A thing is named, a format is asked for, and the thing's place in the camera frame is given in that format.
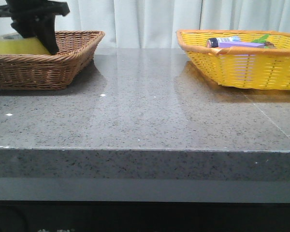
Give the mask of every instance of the black holder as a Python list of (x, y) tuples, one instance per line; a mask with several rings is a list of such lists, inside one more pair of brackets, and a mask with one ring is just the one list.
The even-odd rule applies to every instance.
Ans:
[(56, 15), (66, 16), (70, 10), (66, 2), (48, 0), (5, 0), (0, 17), (11, 17), (11, 24), (23, 38), (37, 37), (54, 55), (59, 51), (55, 37)]

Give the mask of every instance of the curtain fold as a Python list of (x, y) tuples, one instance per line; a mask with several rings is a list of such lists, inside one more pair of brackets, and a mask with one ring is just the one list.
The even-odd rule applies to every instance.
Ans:
[[(56, 30), (103, 30), (99, 47), (178, 48), (178, 29), (290, 32), (290, 0), (62, 0)], [(0, 35), (14, 32), (0, 18)]]

